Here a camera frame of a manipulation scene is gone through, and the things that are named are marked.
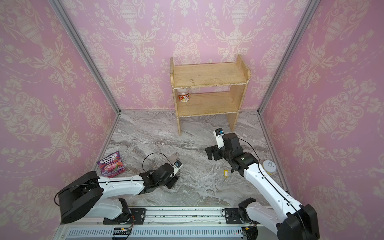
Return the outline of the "key with yellow tag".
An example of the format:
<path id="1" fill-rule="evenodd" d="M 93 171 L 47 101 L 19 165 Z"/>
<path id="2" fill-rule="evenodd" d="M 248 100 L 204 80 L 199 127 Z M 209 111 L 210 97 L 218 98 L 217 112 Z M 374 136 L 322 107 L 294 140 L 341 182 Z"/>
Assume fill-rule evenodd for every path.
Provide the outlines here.
<path id="1" fill-rule="evenodd" d="M 228 177 L 229 177 L 229 171 L 228 170 L 224 170 L 223 182 L 226 182 L 228 180 Z"/>

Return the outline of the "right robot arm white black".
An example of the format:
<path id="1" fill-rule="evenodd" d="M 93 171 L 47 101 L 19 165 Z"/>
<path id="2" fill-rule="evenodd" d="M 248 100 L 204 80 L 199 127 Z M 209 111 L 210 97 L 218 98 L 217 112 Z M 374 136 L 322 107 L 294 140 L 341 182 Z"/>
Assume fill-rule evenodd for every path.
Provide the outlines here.
<path id="1" fill-rule="evenodd" d="M 253 198 L 239 204 L 239 214 L 246 222 L 255 221 L 280 240 L 318 240 L 318 215 L 311 205 L 302 205 L 280 187 L 261 165 L 259 158 L 244 152 L 235 133 L 214 130 L 216 145 L 205 149 L 209 160 L 224 159 L 232 172 L 238 172 L 268 201 L 271 208 L 262 206 Z"/>

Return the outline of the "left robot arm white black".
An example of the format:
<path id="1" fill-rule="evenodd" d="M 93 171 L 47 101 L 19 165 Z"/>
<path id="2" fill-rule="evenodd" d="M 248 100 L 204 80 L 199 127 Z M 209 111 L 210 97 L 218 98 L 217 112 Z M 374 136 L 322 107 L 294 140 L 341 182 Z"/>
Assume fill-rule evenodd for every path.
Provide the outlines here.
<path id="1" fill-rule="evenodd" d="M 152 193 L 159 187 L 171 189 L 177 182 L 183 164 L 164 164 L 132 177 L 107 178 L 88 172 L 58 192 L 61 222 L 70 224 L 84 217 L 103 218 L 105 225 L 120 225 L 135 221 L 123 196 Z"/>

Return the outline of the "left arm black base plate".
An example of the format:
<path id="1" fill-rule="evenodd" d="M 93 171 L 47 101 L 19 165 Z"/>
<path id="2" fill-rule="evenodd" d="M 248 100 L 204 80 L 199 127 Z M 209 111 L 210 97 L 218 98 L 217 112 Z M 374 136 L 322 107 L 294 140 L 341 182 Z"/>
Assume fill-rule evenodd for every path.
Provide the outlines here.
<path id="1" fill-rule="evenodd" d="M 104 225 L 143 225 L 146 216 L 145 208 L 133 208 L 127 213 L 122 213 L 114 220 L 104 218 Z"/>

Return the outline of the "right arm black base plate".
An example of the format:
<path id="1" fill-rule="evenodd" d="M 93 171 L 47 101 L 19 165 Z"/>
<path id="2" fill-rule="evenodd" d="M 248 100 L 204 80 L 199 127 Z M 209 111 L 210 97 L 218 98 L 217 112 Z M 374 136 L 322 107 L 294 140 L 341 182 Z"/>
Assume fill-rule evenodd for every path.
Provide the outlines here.
<path id="1" fill-rule="evenodd" d="M 224 208 L 222 211 L 227 225 L 250 225 L 252 220 L 248 217 L 243 209 L 239 208 Z"/>

